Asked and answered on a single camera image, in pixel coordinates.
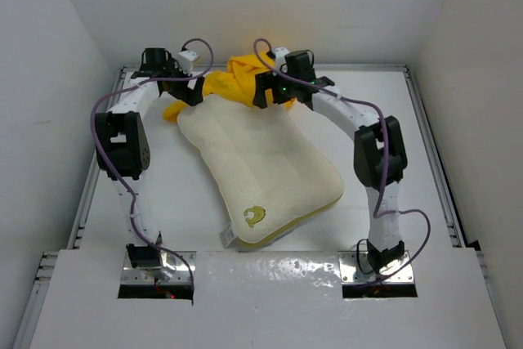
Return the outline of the yellow pillowcase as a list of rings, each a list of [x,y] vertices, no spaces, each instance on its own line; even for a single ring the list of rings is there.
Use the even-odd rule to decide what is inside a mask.
[[[201,103],[190,106],[183,101],[175,101],[163,110],[163,119],[177,123],[181,113],[201,107],[208,96],[219,96],[226,101],[253,108],[255,77],[268,70],[254,54],[232,56],[226,64],[225,71],[215,70],[205,76]]]

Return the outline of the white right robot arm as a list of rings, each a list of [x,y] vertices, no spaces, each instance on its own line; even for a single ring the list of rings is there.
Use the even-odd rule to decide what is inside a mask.
[[[253,104],[296,100],[338,126],[353,142],[353,168],[364,186],[369,205],[367,261],[378,274],[401,258],[405,243],[400,234],[398,196],[408,160],[399,120],[384,116],[371,102],[345,97],[328,77],[319,77],[308,50],[285,47],[268,50],[268,71],[256,76]]]

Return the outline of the cream quilted pillow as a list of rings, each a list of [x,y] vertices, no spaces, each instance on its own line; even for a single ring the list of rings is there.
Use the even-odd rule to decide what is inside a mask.
[[[344,181],[280,105],[210,95],[177,116],[224,200],[234,237],[262,247],[335,204]]]

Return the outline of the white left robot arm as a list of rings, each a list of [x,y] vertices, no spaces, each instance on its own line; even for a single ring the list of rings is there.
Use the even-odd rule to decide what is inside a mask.
[[[132,268],[158,277],[174,272],[176,266],[168,262],[161,230],[149,213],[145,171],[151,152],[143,118],[153,101],[165,92],[187,105],[203,100],[204,77],[189,86],[198,59],[199,55],[186,47],[174,55],[164,48],[146,48],[140,68],[127,79],[119,98],[92,118],[99,167],[118,191],[132,234],[126,246],[129,262]]]

